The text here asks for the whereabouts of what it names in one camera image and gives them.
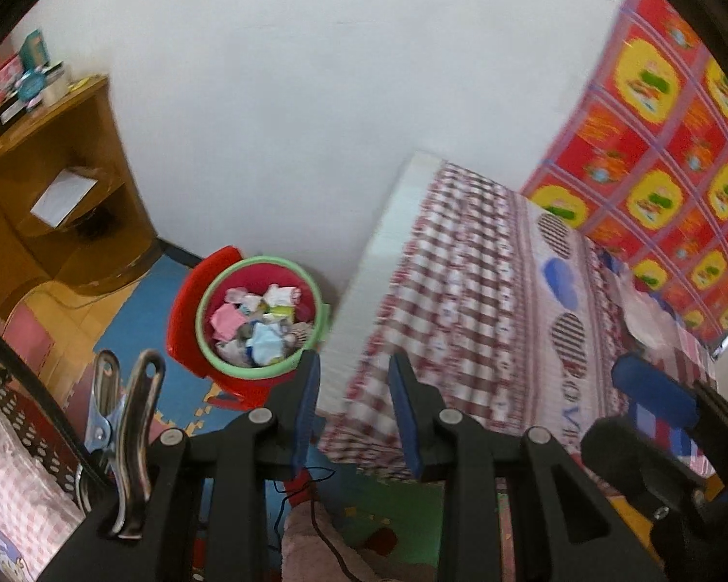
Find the red green trash bin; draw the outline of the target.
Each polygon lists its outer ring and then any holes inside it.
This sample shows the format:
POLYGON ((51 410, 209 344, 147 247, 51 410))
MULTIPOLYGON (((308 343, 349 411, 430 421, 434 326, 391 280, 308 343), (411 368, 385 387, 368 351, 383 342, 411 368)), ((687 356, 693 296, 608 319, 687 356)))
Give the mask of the red green trash bin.
POLYGON ((266 381, 284 376, 297 367, 301 352, 313 348, 326 335, 330 306, 322 300, 321 289, 309 272, 293 261, 275 256, 242 259, 223 271, 206 293, 205 318, 201 328, 203 353, 218 372, 227 378, 244 381, 266 381), (261 296, 270 284, 293 285, 302 291, 296 307, 268 307, 261 296), (284 338, 284 359, 269 367, 238 368, 225 363, 215 352, 216 340, 210 317, 219 306, 231 304, 247 315, 248 322, 234 339, 246 341, 257 322, 275 324, 284 338))

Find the white paper in shelf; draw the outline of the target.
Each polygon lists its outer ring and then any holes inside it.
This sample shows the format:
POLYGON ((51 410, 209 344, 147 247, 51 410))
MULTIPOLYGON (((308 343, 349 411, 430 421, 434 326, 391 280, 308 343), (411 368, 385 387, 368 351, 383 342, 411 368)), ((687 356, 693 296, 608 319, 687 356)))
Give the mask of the white paper in shelf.
POLYGON ((51 228, 59 227, 96 185, 96 179, 62 170, 35 201, 30 213, 51 228))

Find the white plastic bag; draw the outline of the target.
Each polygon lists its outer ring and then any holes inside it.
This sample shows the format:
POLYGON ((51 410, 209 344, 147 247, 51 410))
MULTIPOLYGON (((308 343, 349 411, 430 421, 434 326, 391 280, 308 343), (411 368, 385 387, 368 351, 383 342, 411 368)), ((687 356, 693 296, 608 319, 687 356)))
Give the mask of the white plastic bag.
POLYGON ((238 368, 252 368, 251 357, 248 356, 247 347, 238 339, 230 341, 217 341, 215 352, 225 363, 238 368))

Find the silver spring clamp left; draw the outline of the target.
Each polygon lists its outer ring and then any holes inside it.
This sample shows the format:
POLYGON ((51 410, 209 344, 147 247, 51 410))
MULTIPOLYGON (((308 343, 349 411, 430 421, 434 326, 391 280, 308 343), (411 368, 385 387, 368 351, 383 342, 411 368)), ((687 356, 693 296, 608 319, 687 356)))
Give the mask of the silver spring clamp left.
POLYGON ((94 360, 83 446, 115 486, 118 508, 107 533, 120 540, 142 537, 152 494, 149 429, 164 376, 165 361, 157 350, 140 352, 126 385, 120 383, 114 352, 99 351, 94 360))

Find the wooden desk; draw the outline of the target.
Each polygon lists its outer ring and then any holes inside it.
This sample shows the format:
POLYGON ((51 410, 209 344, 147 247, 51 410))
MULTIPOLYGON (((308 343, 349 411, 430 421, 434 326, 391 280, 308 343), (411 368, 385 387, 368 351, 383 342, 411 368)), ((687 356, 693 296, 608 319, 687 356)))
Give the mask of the wooden desk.
POLYGON ((50 280, 83 296, 116 291, 159 255, 106 76, 0 137, 0 317, 50 280))

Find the clear plastic packaging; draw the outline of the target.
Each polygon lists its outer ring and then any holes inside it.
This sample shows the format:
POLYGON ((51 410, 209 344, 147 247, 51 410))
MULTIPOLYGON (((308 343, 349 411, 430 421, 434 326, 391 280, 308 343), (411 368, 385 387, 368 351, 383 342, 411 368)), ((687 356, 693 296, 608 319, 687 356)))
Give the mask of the clear plastic packaging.
POLYGON ((655 298, 635 288, 622 288, 621 302, 627 330, 636 341, 654 351, 675 344, 676 324, 655 298))

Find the white tissue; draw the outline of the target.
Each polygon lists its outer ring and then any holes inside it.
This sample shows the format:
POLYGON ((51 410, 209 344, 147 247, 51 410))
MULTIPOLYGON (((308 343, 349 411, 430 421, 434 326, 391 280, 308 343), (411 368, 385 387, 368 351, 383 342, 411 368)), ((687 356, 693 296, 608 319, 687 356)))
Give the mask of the white tissue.
POLYGON ((296 307, 302 291, 293 285, 270 284, 261 298, 268 307, 296 307))

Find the items on desk top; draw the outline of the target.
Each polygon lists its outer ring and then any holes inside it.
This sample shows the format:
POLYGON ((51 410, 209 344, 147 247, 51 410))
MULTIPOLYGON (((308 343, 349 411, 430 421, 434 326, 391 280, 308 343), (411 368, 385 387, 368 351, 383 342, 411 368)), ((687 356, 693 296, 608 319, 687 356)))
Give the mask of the items on desk top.
POLYGON ((40 109, 48 109, 90 83, 73 79, 63 61, 54 61, 42 30, 24 37, 19 50, 11 38, 0 46, 0 137, 17 122, 40 109))

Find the red floral headboard cloth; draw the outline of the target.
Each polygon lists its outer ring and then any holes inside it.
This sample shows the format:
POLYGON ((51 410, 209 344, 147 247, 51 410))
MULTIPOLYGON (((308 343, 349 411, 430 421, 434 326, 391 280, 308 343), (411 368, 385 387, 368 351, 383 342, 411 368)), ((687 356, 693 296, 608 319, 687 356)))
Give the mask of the red floral headboard cloth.
POLYGON ((667 0, 623 0, 522 192, 627 264, 698 339, 728 332, 728 77, 667 0))

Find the pink paper receipt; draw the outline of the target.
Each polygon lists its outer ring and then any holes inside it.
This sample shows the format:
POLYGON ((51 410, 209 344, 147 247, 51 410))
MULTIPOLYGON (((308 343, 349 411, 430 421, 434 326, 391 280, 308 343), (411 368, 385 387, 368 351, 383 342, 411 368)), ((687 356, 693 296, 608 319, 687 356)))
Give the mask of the pink paper receipt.
POLYGON ((231 304, 219 306, 210 317, 210 326, 216 341, 231 341, 238 334, 239 328, 247 322, 247 315, 231 304))

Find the patchwork heart bed sheet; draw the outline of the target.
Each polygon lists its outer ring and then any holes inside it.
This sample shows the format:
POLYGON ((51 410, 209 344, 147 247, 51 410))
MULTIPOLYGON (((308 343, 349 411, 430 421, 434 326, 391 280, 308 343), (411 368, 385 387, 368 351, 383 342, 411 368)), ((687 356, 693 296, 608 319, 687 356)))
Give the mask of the patchwork heart bed sheet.
POLYGON ((419 380, 488 430, 545 427, 578 454, 597 419, 626 415, 709 476, 688 435, 613 386, 615 360, 638 347, 622 288, 634 287, 556 215, 443 161, 319 449, 373 476, 408 477, 388 384, 390 356, 404 350, 419 380))

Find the white bed frame side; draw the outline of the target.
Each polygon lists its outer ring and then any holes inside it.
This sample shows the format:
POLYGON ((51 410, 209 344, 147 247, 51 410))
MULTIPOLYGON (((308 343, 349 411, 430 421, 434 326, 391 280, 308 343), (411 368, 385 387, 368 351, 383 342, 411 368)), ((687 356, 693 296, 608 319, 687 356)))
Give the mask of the white bed frame side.
POLYGON ((343 410, 349 380, 375 327, 380 302, 412 235, 421 205, 442 168, 439 156, 418 151, 406 162, 389 193, 375 230, 366 242, 355 274, 339 302, 321 347, 321 390, 316 413, 332 417, 343 410))

